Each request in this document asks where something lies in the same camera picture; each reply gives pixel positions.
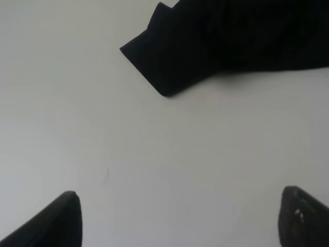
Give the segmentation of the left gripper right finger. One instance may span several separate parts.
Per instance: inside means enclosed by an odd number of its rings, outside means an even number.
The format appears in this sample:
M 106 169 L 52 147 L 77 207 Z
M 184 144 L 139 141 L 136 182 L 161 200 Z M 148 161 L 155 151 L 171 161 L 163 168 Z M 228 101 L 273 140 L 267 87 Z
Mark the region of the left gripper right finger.
M 287 186 L 278 231 L 281 246 L 328 246 L 328 207 L 303 189 Z

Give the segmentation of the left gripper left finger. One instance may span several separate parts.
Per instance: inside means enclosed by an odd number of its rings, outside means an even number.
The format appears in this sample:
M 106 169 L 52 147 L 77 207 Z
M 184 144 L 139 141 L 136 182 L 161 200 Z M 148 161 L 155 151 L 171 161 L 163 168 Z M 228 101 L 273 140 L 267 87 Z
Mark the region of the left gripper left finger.
M 81 246 L 82 238 L 80 198 L 66 191 L 1 240 L 1 246 Z

